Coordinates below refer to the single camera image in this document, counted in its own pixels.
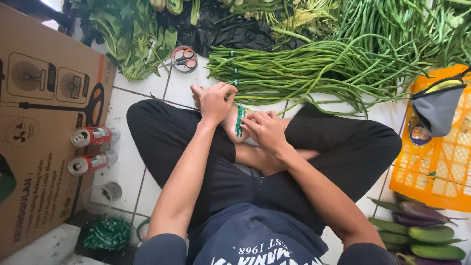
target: red soda can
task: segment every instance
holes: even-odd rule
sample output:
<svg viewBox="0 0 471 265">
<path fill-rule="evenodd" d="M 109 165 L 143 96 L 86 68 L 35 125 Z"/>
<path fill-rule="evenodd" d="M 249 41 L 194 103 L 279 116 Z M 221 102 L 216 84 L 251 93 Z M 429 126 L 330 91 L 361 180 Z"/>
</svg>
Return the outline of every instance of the red soda can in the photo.
<svg viewBox="0 0 471 265">
<path fill-rule="evenodd" d="M 76 176 L 81 176 L 105 166 L 114 165 L 117 160 L 118 154 L 113 150 L 78 156 L 69 161 L 69 171 Z"/>
<path fill-rule="evenodd" d="M 116 127 L 77 128 L 70 135 L 70 140 L 77 147 L 115 142 L 121 137 Z"/>
</svg>

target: gray cloth bag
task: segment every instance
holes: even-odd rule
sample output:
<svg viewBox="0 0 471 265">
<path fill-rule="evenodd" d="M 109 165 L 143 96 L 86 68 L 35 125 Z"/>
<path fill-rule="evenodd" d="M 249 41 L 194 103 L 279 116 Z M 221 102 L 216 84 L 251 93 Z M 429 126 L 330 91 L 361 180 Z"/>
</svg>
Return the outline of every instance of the gray cloth bag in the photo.
<svg viewBox="0 0 471 265">
<path fill-rule="evenodd" d="M 427 93 L 436 85 L 450 80 L 459 80 L 462 84 Z M 414 112 L 432 137 L 442 137 L 450 133 L 456 107 L 465 87 L 462 79 L 455 76 L 442 79 L 412 96 Z"/>
</svg>

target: cardboard box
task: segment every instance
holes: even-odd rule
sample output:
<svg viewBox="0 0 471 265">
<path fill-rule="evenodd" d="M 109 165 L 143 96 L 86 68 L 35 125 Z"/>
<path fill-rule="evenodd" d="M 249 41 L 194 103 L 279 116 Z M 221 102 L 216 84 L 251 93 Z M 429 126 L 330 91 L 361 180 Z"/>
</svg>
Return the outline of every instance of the cardboard box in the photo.
<svg viewBox="0 0 471 265">
<path fill-rule="evenodd" d="M 83 209 L 76 127 L 104 125 L 116 72 L 82 43 L 0 3 L 0 260 Z"/>
</svg>

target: yellow plastic crate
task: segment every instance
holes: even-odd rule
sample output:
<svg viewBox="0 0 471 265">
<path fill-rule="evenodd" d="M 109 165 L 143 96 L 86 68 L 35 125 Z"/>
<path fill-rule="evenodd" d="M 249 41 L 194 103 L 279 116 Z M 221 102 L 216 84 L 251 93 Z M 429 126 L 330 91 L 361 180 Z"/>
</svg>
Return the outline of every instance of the yellow plastic crate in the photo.
<svg viewBox="0 0 471 265">
<path fill-rule="evenodd" d="M 420 76 L 411 91 L 419 92 L 467 68 L 455 65 L 432 71 L 433 78 Z M 471 76 L 463 80 L 468 86 L 456 108 L 450 134 L 432 138 L 425 145 L 417 146 L 410 140 L 408 121 L 413 117 L 413 110 L 409 102 L 402 150 L 394 162 L 389 189 L 429 206 L 471 212 Z"/>
</svg>

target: hand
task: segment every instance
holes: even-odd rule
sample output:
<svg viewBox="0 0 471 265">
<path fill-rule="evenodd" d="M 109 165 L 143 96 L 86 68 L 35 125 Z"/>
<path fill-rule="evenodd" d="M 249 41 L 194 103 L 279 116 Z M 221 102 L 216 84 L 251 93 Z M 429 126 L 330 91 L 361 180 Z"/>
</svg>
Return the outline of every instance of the hand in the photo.
<svg viewBox="0 0 471 265">
<path fill-rule="evenodd" d="M 235 86 L 224 82 L 204 88 L 200 97 L 201 120 L 212 125 L 222 122 L 229 114 L 236 92 Z"/>
<path fill-rule="evenodd" d="M 241 121 L 244 122 L 242 129 L 246 130 L 254 141 L 271 154 L 280 152 L 282 148 L 289 145 L 284 137 L 283 123 L 274 110 L 268 113 L 254 112 L 241 118 Z"/>
</svg>

